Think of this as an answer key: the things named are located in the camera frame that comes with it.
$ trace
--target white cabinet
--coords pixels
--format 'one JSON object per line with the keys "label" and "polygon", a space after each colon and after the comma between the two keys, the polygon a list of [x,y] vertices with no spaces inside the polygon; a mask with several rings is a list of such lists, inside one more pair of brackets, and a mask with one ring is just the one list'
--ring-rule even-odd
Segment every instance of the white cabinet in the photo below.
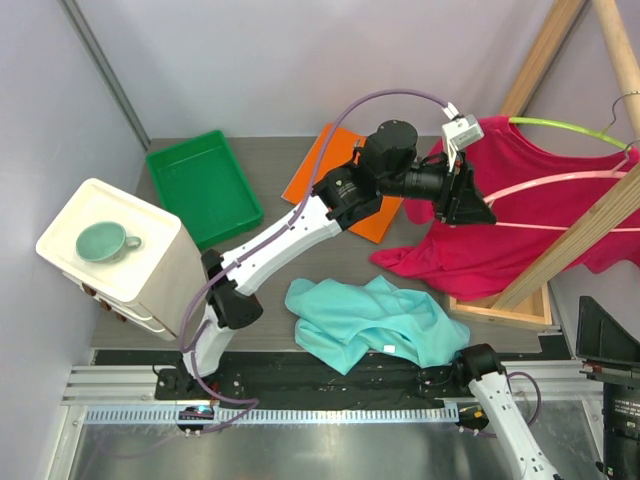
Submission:
{"label": "white cabinet", "polygon": [[[141,247],[113,263],[82,260],[78,235],[104,221],[140,237]],[[200,252],[178,217],[97,179],[78,188],[36,251],[103,308],[165,340],[178,336],[185,308],[206,282]]]}

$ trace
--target green plastic bin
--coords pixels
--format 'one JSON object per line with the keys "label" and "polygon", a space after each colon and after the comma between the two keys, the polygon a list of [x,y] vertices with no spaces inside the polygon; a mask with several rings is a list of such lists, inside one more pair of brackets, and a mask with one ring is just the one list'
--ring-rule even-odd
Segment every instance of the green plastic bin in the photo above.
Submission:
{"label": "green plastic bin", "polygon": [[258,226],[264,212],[220,130],[147,155],[165,210],[200,250]]}

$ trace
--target green mug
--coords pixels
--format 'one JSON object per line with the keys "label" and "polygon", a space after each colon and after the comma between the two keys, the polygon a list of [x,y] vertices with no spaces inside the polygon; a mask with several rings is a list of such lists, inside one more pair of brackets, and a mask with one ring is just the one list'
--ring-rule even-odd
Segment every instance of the green mug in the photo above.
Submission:
{"label": "green mug", "polygon": [[87,262],[113,262],[121,260],[128,251],[140,245],[140,237],[127,237],[126,230],[119,223],[100,222],[78,235],[76,253]]}

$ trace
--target clothing rack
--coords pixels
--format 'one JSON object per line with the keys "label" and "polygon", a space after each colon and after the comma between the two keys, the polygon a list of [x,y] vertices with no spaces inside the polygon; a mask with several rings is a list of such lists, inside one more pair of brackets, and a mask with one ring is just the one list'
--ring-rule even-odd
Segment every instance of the clothing rack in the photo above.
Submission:
{"label": "clothing rack", "polygon": [[[500,111],[502,115],[520,115],[526,108],[587,3],[555,0],[507,95]],[[640,90],[640,68],[616,1],[592,0],[590,3],[598,15],[620,93]],[[628,95],[624,101],[635,136],[640,138],[640,96]],[[474,302],[450,298],[450,310],[454,316],[545,330],[551,324],[547,282],[638,208],[640,165],[619,180],[501,294]],[[523,312],[529,318],[523,319]]]}

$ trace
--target white wall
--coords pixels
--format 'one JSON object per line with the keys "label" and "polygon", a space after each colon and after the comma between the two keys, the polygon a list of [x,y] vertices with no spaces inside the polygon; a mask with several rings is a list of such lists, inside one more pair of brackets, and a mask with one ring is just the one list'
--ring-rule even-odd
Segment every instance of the white wall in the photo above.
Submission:
{"label": "white wall", "polygon": [[45,473],[97,318],[36,240],[84,179],[130,190],[144,157],[57,2],[11,3],[0,17],[0,476],[29,480]]}
{"label": "white wall", "polygon": [[[551,0],[79,0],[150,137],[315,135],[353,100],[408,87],[476,116],[500,107]],[[402,118],[377,100],[346,125]]]}
{"label": "white wall", "polygon": [[[618,0],[617,3],[636,56],[640,58],[640,29],[637,28],[640,24],[640,2]],[[590,8],[527,114],[600,130],[611,121],[611,104],[619,95],[598,19]],[[616,112],[618,121],[609,133],[628,143],[635,135],[622,102]],[[615,147],[598,140],[554,128],[531,127],[523,131],[537,145],[559,154],[597,156],[615,151]],[[577,267],[558,275],[551,285],[574,344],[580,295],[593,296],[640,339],[640,270],[634,264],[620,262],[599,275],[592,274],[585,267]]]}

